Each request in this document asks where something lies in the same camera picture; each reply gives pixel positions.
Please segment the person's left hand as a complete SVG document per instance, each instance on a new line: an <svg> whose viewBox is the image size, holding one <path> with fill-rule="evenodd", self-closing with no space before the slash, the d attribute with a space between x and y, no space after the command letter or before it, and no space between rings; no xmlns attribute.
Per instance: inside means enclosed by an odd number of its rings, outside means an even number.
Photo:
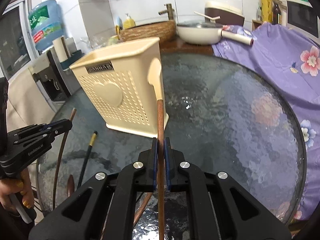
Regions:
<svg viewBox="0 0 320 240"><path fill-rule="evenodd" d="M25 168L19 179L5 178L0 181L1 204L9 212L17 212L14 204L10 200L10 194L19 194L22 196L22 204L28 209L34 206L34 195L31 188L29 171Z"/></svg>

